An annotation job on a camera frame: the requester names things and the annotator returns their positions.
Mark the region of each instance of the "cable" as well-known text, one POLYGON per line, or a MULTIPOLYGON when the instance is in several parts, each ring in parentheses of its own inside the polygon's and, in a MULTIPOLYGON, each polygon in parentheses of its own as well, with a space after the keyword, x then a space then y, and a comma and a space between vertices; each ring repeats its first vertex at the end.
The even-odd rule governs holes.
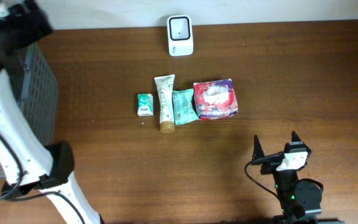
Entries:
MULTIPOLYGON (((244 167, 244 172, 246 173, 246 176, 247 176, 253 183, 255 183, 256 185, 258 185, 258 186, 261 187, 262 189, 264 189, 264 190, 266 190, 267 192, 269 192, 269 193, 271 193, 272 195, 274 195, 274 197, 277 198, 277 200, 280 202, 280 204, 284 206, 284 209, 285 209, 285 210, 288 210, 288 209, 287 209, 287 205, 281 201, 280 197, 279 197, 276 193, 272 192, 271 190, 269 190, 268 188, 266 188, 265 186, 263 186, 262 184, 260 184, 259 182, 257 182, 254 178, 252 178, 252 177, 248 174, 247 168, 251 165, 251 163, 252 163, 252 161, 248 162, 248 163, 246 164, 246 166, 244 167)), ((290 218, 289 214, 288 214, 287 212, 285 212, 284 214, 285 214, 285 216, 287 217, 287 220, 289 221, 289 223, 292 224, 293 222, 291 221, 291 218, 290 218)))
POLYGON ((45 192, 45 193, 42 193, 42 194, 38 194, 38 195, 30 196, 30 197, 25 197, 25 198, 10 198, 10 199, 8 199, 8 201, 11 201, 11 202, 25 202, 25 201, 28 201, 28 200, 32 200, 32 199, 35 199, 35 198, 40 198, 40 197, 44 197, 44 196, 48 196, 48 195, 56 195, 56 196, 60 197, 61 199, 63 199, 64 201, 66 201, 72 207, 74 212, 78 215, 78 217, 80 218, 82 224, 85 224, 84 218, 82 217, 80 211, 78 211, 78 209, 72 204, 72 202, 70 200, 68 200, 60 192, 45 192))
POLYGON ((8 191, 8 193, 6 193, 4 195, 0 195, 0 200, 3 200, 3 199, 7 199, 7 198, 11 197, 14 193, 16 193, 19 190, 19 187, 20 187, 21 182, 23 181, 23 176, 24 176, 25 172, 23 171, 23 167, 22 167, 22 164, 20 163, 19 158, 16 156, 13 149, 10 147, 10 145, 7 143, 7 141, 4 139, 4 137, 1 134, 0 134, 0 141, 4 144, 6 149, 9 151, 9 153, 11 154, 11 156, 13 157, 13 159, 15 160, 15 162, 19 168, 19 178, 17 180, 17 183, 13 186, 13 188, 10 191, 8 191))

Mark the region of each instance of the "pink and red package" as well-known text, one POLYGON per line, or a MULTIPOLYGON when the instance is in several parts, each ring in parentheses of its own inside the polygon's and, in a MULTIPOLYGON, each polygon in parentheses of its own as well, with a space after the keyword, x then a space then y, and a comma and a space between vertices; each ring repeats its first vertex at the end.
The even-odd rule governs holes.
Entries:
POLYGON ((231 79, 194 83, 194 99, 199 119, 228 118, 239 111, 231 79))

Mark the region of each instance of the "gray plastic crate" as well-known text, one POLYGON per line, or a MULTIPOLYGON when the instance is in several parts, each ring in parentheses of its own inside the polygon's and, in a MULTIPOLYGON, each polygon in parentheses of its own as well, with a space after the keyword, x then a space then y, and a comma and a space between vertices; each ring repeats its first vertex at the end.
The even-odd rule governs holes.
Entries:
POLYGON ((43 145, 53 143, 58 85, 38 44, 18 51, 6 69, 17 104, 35 136, 43 145))

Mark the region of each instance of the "white container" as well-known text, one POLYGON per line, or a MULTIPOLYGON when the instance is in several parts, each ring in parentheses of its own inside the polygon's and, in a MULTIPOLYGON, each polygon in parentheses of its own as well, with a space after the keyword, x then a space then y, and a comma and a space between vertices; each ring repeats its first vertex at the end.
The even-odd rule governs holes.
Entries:
POLYGON ((170 16, 167 19, 167 31, 171 56, 185 56, 193 53, 193 29, 190 17, 170 16))

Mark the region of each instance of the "white tube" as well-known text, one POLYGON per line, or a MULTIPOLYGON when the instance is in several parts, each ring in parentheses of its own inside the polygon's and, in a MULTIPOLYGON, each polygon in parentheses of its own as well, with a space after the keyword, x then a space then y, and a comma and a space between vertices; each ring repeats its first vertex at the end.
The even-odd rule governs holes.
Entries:
POLYGON ((175 120, 173 118, 172 91, 175 75, 155 77, 158 97, 160 98, 160 131, 172 133, 175 131, 175 120))

